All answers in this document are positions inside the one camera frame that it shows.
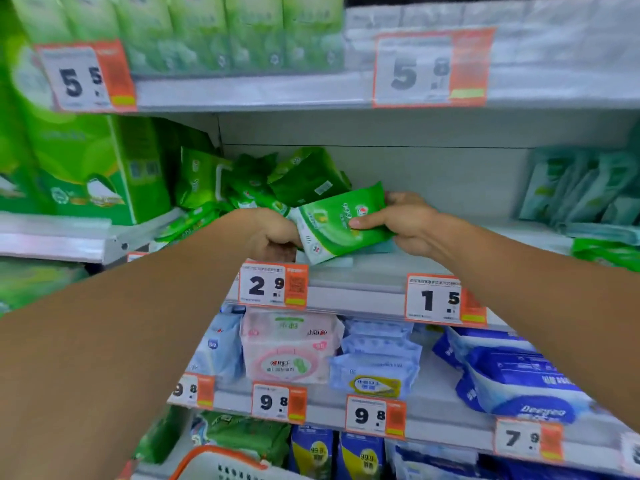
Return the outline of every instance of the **person's right hand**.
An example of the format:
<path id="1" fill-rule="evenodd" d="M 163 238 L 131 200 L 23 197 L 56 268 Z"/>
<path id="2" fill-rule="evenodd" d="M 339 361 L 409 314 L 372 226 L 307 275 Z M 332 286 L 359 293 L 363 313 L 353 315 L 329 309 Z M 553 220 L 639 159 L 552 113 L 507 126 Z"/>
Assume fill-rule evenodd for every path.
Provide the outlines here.
<path id="1" fill-rule="evenodd" d="M 432 257 L 429 226 L 434 224 L 438 211 L 414 192 L 388 192 L 387 207 L 349 221 L 354 229 L 387 226 L 397 235 L 394 240 L 400 249 L 414 256 Z"/>

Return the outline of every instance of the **person's left hand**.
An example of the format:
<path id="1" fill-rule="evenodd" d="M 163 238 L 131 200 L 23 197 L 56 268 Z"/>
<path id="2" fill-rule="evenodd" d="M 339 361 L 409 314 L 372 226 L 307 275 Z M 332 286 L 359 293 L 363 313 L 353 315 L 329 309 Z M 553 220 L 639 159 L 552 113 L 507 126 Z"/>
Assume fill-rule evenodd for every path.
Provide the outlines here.
<path id="1" fill-rule="evenodd" d="M 251 210 L 251 218 L 255 219 L 257 232 L 248 243 L 249 257 L 256 261 L 267 262 L 294 261 L 296 247 L 302 249 L 296 225 L 275 210 Z"/>

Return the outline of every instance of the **wet wipes stack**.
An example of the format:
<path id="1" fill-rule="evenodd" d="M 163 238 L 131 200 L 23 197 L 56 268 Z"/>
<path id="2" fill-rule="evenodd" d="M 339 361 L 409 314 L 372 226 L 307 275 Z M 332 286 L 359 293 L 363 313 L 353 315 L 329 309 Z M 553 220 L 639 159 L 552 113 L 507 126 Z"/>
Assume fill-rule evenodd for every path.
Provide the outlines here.
<path id="1" fill-rule="evenodd" d="M 471 409 L 571 424 L 596 403 L 513 332 L 448 327 L 433 352 L 463 371 L 456 393 Z"/>
<path id="2" fill-rule="evenodd" d="M 404 399 L 418 376 L 422 347 L 408 339 L 413 324 L 347 318 L 343 355 L 331 359 L 331 387 Z"/>

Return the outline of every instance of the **yellow circle label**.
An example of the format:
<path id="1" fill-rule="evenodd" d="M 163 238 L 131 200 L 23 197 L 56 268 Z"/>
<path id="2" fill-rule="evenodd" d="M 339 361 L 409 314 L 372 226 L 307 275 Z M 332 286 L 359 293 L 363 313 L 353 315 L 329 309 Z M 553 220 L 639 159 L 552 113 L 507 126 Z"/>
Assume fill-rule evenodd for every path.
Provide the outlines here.
<path id="1" fill-rule="evenodd" d="M 311 452 L 311 460 L 316 467 L 324 465 L 327 459 L 329 459 L 329 450 L 322 441 L 313 442 L 309 451 Z"/>
<path id="2" fill-rule="evenodd" d="M 378 471 L 378 455 L 370 448 L 360 452 L 360 461 L 362 462 L 362 471 L 366 475 L 373 475 Z"/>

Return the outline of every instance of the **hand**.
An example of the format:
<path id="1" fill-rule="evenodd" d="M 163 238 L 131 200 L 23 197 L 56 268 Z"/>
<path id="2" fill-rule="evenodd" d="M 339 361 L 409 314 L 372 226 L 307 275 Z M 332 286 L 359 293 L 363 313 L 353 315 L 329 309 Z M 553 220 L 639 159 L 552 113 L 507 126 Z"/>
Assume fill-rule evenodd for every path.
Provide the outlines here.
<path id="1" fill-rule="evenodd" d="M 428 229 L 438 211 L 414 192 L 388 192 L 386 208 L 373 214 L 349 221 L 354 229 L 371 229 L 387 226 L 397 235 L 394 241 L 405 252 L 414 256 L 432 257 L 433 247 L 429 243 Z"/>
<path id="2" fill-rule="evenodd" d="M 245 210 L 251 212 L 250 218 L 257 226 L 256 233 L 248 242 L 249 257 L 267 262 L 294 261 L 296 247 L 302 249 L 296 225 L 275 210 L 242 209 L 242 212 Z"/>

